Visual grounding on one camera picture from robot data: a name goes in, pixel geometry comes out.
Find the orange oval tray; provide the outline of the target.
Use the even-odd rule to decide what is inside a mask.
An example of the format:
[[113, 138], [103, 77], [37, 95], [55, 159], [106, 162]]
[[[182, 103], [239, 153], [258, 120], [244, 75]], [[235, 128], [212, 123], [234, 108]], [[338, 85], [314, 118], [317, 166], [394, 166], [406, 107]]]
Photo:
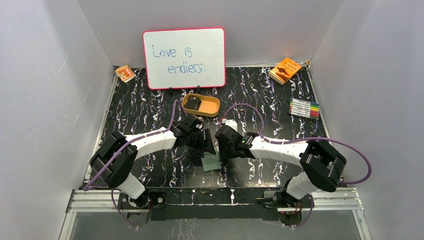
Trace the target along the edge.
[[[190, 110], [186, 109], [184, 107], [184, 104], [186, 103], [187, 99], [190, 97], [198, 97], [201, 99], [201, 105], [198, 110]], [[220, 111], [220, 100], [213, 96], [207, 96], [207, 95], [201, 95], [201, 94], [195, 94], [195, 93], [189, 93], [186, 96], [184, 96], [182, 100], [182, 106], [183, 109], [188, 114], [193, 114], [201, 117], [209, 117], [213, 118], [216, 117]]]

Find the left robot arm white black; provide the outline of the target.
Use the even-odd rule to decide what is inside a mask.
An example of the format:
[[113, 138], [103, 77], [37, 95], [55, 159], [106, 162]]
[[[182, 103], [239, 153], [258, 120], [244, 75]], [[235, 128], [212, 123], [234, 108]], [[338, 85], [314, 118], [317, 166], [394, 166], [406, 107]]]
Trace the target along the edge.
[[173, 121], [170, 126], [138, 134], [132, 139], [113, 132], [91, 157], [89, 164], [96, 173], [85, 186], [89, 190], [96, 179], [101, 179], [108, 188], [118, 189], [130, 197], [137, 208], [149, 203], [148, 188], [131, 172], [134, 161], [158, 151], [188, 147], [191, 154], [204, 157], [215, 155], [210, 130], [203, 127], [203, 120], [188, 114], [182, 121]]

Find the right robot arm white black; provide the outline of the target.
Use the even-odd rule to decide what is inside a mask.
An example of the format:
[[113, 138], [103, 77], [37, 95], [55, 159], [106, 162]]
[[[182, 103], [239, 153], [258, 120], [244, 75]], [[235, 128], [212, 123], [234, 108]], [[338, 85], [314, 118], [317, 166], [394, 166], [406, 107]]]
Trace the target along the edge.
[[221, 160], [272, 159], [301, 167], [302, 172], [284, 184], [279, 196], [288, 207], [295, 207], [304, 196], [317, 190], [335, 192], [347, 163], [338, 150], [320, 138], [298, 142], [264, 140], [256, 132], [241, 135], [228, 125], [223, 125], [215, 138]]

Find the mint green card holder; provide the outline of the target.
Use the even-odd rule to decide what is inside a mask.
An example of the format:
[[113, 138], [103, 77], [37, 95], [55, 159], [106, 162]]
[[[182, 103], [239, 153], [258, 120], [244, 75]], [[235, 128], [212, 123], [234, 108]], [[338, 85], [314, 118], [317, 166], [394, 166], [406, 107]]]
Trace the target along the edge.
[[203, 153], [201, 162], [204, 172], [219, 170], [222, 167], [219, 150], [216, 146], [213, 146], [213, 150], [215, 151], [215, 154], [212, 154], [208, 151]]

